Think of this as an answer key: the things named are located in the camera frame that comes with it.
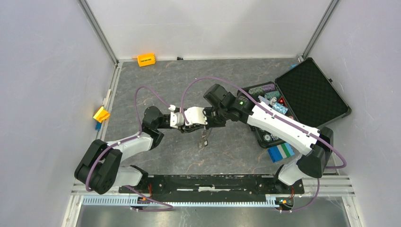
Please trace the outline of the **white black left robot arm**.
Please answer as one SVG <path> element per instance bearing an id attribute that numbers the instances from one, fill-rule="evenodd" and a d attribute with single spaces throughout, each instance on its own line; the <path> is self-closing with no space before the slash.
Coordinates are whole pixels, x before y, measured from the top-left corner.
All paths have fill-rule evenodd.
<path id="1" fill-rule="evenodd" d="M 134 167 L 120 168 L 120 163 L 157 147 L 164 137 L 160 129 L 188 132 L 207 122 L 201 107 L 190 107 L 183 113 L 173 105 L 169 109 L 169 114 L 163 114 L 155 106 L 148 107 L 140 131 L 132 136 L 110 142 L 94 140 L 74 172 L 76 180 L 85 184 L 89 192 L 98 194 L 124 185 L 130 185 L 136 192 L 144 192 L 148 188 L 148 179 Z"/>

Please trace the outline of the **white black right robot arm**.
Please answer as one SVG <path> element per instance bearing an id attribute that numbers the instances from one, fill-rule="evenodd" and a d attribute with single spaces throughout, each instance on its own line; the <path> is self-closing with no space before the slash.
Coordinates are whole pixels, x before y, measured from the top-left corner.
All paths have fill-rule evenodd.
<path id="1" fill-rule="evenodd" d="M 277 192 L 287 192 L 304 177 L 322 177 L 333 151 L 331 129 L 303 125 L 245 92 L 234 96 L 219 84 L 211 86 L 203 97 L 212 106 L 205 110 L 210 127 L 222 127 L 227 120 L 240 121 L 278 136 L 300 153 L 276 172 L 273 187 Z"/>

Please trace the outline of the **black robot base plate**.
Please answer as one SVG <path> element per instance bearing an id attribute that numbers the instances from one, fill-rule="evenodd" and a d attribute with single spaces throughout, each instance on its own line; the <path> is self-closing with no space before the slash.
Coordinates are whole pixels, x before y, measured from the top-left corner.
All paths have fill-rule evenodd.
<path id="1" fill-rule="evenodd" d="M 304 194 L 302 180 L 285 186 L 272 175 L 149 175 L 135 189 L 162 202 L 262 202 L 266 195 Z"/>

